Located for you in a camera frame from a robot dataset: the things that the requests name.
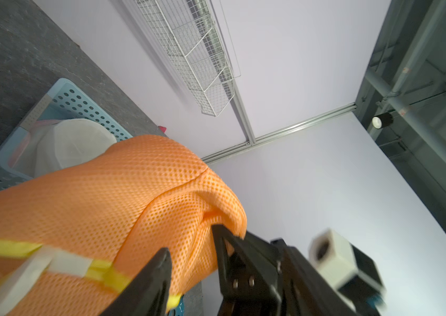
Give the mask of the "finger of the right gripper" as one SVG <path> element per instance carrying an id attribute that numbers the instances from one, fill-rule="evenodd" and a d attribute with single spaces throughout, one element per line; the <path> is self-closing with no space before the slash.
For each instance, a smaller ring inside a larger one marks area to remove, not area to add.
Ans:
<path id="1" fill-rule="evenodd" d="M 223 296 L 218 315 L 280 315 L 281 241 L 267 242 L 252 233 L 240 238 L 224 225 L 211 230 Z"/>

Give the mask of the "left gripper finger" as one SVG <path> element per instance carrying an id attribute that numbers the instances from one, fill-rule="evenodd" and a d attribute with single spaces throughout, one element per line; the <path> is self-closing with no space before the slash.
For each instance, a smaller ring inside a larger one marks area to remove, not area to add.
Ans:
<path id="1" fill-rule="evenodd" d="M 161 248 L 101 316 L 156 316 L 167 314 L 172 261 Z"/>

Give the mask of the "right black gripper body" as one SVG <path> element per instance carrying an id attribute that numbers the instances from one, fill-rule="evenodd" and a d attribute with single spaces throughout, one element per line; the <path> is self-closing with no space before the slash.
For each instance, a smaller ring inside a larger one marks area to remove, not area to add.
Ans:
<path id="1" fill-rule="evenodd" d="M 300 251 L 276 239 L 280 303 L 278 315 L 357 315 Z"/>

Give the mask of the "orange mesh laundry bag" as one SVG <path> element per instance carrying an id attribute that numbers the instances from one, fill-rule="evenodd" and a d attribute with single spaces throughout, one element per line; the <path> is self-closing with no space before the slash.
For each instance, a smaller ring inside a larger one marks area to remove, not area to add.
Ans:
<path id="1" fill-rule="evenodd" d="M 211 228 L 244 237 L 230 188 L 185 146 L 143 135 L 0 191 L 0 315 L 98 315 L 161 248 L 167 306 L 216 270 Z"/>

